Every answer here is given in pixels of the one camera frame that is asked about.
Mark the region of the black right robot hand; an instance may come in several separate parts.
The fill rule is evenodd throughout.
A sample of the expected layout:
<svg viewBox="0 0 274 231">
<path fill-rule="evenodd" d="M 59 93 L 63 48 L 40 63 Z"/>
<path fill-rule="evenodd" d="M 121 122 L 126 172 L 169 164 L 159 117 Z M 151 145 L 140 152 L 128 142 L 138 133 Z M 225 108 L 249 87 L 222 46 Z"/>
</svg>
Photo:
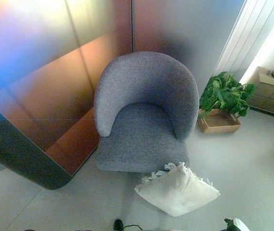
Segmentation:
<svg viewBox="0 0 274 231">
<path fill-rule="evenodd" d="M 250 231 L 247 225 L 239 218 L 225 218 L 224 221 L 227 223 L 226 231 Z"/>
</svg>

